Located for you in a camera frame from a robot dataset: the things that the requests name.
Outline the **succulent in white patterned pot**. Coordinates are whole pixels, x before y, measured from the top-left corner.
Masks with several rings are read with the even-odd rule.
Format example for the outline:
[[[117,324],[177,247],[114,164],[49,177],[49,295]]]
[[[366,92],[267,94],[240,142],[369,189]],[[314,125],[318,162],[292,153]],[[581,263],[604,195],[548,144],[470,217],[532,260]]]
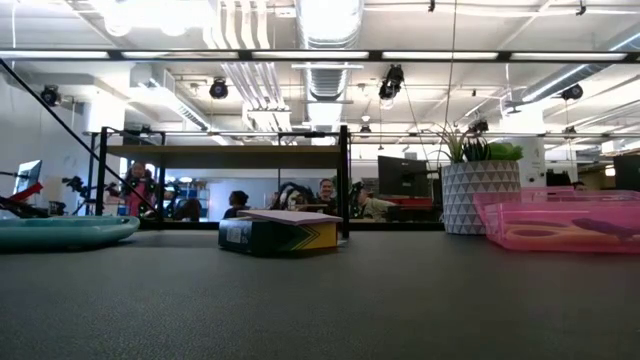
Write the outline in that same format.
[[[479,133],[450,126],[442,126],[437,135],[447,146],[443,153],[449,160],[439,171],[445,231],[483,235],[485,227],[474,196],[518,192],[523,149],[511,143],[490,143]]]

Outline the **white paper pad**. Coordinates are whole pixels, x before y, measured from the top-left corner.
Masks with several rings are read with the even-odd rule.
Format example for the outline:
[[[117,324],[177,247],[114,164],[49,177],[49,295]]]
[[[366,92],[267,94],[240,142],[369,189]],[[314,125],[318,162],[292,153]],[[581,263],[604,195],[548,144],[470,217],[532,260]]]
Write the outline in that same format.
[[[241,210],[238,215],[294,226],[342,222],[342,219],[337,216],[286,210]]]

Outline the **green yellow crayon box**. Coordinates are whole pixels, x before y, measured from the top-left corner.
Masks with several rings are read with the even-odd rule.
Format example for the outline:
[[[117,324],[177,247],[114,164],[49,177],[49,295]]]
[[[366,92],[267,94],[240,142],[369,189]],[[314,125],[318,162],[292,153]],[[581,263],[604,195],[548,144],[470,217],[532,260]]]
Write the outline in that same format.
[[[256,257],[300,257],[333,252],[338,247],[335,223],[289,225],[237,218],[219,224],[218,245]]]

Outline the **yellow handled scissors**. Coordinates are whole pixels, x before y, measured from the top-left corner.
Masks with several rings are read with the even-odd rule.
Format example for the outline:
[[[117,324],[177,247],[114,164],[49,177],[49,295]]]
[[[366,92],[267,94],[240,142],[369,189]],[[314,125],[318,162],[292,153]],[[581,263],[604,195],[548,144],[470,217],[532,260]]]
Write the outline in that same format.
[[[545,221],[510,221],[504,240],[527,245],[584,245],[615,243],[617,238],[575,225]]]

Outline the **teal plate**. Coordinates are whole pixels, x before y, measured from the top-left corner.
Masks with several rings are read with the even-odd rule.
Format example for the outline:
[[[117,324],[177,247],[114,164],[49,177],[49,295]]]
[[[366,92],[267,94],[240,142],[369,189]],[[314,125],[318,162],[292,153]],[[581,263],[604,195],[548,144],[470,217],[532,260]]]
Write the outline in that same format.
[[[131,216],[70,216],[0,220],[0,251],[86,248],[126,239],[140,226]]]

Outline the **black overhead light bar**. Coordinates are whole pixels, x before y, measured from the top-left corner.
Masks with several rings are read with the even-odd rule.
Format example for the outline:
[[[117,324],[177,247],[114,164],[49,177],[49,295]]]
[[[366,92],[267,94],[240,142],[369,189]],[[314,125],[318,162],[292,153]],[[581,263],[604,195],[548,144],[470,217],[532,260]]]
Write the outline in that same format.
[[[388,51],[388,50],[122,50],[9,49],[9,61],[131,61],[131,62],[388,62],[388,63],[550,63],[640,64],[640,51],[524,52],[524,51]]]

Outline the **black computer monitor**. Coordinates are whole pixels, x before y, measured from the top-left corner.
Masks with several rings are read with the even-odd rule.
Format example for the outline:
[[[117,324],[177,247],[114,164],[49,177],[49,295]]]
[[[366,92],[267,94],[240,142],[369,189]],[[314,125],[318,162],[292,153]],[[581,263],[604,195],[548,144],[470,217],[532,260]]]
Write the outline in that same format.
[[[379,156],[378,188],[381,195],[430,197],[429,171],[423,160]]]
[[[617,190],[640,192],[640,155],[621,155],[613,158]]]

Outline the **pink translucent pencil box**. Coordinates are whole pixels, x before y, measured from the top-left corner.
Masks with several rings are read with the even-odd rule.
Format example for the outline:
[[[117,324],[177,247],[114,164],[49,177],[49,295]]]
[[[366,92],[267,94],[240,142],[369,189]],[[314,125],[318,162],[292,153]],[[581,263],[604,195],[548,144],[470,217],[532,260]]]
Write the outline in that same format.
[[[527,245],[504,240],[510,221],[545,221],[574,225],[573,219],[590,218],[615,225],[640,228],[640,192],[629,190],[574,191],[570,188],[526,188],[518,193],[474,196],[486,237],[504,249],[574,253],[640,254],[640,236],[615,243],[584,245]]]

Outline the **person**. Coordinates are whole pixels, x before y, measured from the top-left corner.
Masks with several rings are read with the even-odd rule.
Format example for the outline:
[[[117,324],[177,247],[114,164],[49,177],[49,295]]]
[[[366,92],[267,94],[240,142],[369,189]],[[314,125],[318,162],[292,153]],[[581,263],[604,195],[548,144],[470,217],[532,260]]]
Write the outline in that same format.
[[[239,211],[248,210],[249,196],[241,190],[234,190],[229,196],[229,208],[225,211],[223,218],[236,218]]]
[[[373,197],[366,188],[360,190],[357,202],[362,218],[376,222],[386,221],[389,209],[395,206],[392,202]]]
[[[319,183],[319,193],[317,194],[317,203],[320,210],[326,215],[337,216],[338,204],[334,195],[333,182],[330,179],[322,179]]]
[[[154,201],[155,186],[155,180],[146,164],[134,162],[128,169],[122,186],[126,214],[139,217],[149,212]]]

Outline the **silver ventilation duct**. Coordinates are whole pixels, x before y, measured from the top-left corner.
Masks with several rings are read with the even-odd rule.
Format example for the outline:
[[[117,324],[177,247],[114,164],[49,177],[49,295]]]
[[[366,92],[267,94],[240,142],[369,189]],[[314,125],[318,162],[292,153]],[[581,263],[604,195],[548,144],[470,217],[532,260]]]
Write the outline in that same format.
[[[295,0],[299,47],[349,50],[356,47],[365,0]],[[350,76],[347,69],[305,71],[309,95],[317,101],[340,99]]]

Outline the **black table mat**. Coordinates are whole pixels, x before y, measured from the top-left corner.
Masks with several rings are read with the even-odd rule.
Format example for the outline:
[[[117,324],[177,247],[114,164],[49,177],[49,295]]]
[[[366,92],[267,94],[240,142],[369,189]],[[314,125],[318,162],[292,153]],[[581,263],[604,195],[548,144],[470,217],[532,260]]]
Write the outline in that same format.
[[[258,258],[212,232],[0,255],[0,360],[640,360],[640,256],[355,232]]]

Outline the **silver computer monitor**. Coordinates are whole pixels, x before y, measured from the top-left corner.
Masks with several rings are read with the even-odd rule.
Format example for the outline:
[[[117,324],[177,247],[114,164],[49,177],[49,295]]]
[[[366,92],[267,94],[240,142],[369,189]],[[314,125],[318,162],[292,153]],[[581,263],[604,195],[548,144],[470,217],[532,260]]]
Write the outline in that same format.
[[[41,160],[21,163],[18,167],[13,193],[18,194],[35,185],[39,181],[41,167]]]

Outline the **wooden shelf with black frame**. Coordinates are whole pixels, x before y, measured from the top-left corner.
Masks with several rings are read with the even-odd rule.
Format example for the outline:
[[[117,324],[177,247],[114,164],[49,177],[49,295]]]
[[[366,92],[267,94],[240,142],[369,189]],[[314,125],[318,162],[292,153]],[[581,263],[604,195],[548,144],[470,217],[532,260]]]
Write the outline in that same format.
[[[351,134],[343,125],[338,132],[276,132],[274,136],[281,140],[285,136],[315,139],[335,137],[337,143],[331,146],[288,146],[276,145],[168,145],[168,133],[160,131],[159,145],[110,145],[109,137],[118,135],[129,137],[124,130],[103,127],[91,134],[91,144],[87,150],[92,157],[90,168],[97,171],[96,181],[99,187],[105,184],[107,174],[118,173],[107,165],[109,155],[131,160],[151,162],[159,168],[159,189],[165,187],[167,169],[335,169],[337,172],[338,214],[342,219],[340,230],[347,239],[350,234],[349,214],[349,145]]]

